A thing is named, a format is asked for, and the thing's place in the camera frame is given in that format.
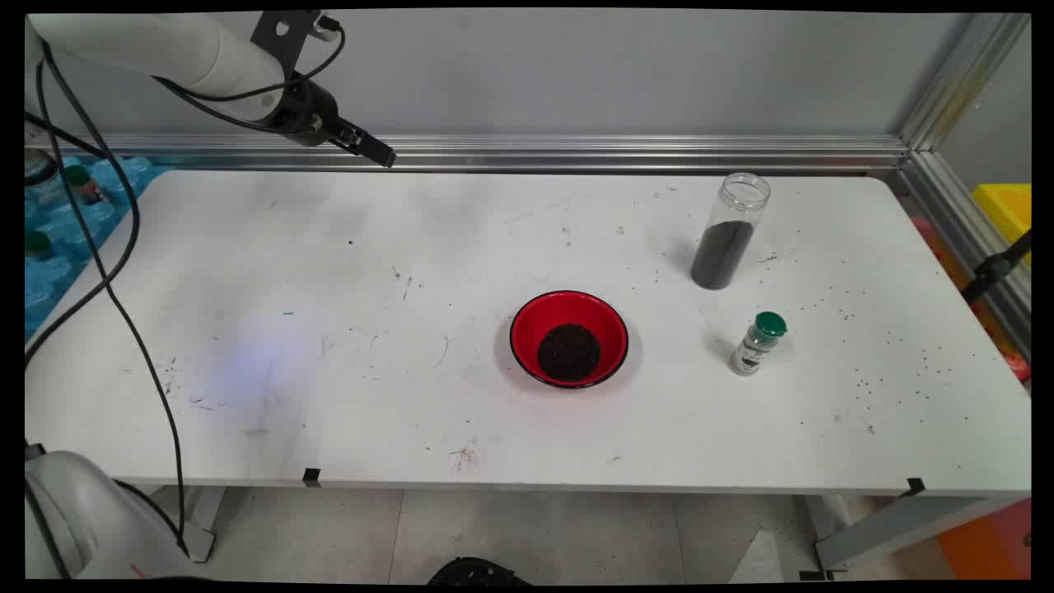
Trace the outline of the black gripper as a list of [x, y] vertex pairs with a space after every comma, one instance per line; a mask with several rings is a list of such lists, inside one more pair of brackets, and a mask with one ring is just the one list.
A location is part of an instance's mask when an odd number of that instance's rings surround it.
[[302, 147], [317, 147], [330, 142], [373, 164], [391, 169], [398, 154], [373, 138], [365, 129], [339, 118], [338, 105], [332, 95], [294, 72], [292, 86], [282, 92], [279, 104], [264, 118], [264, 127]]

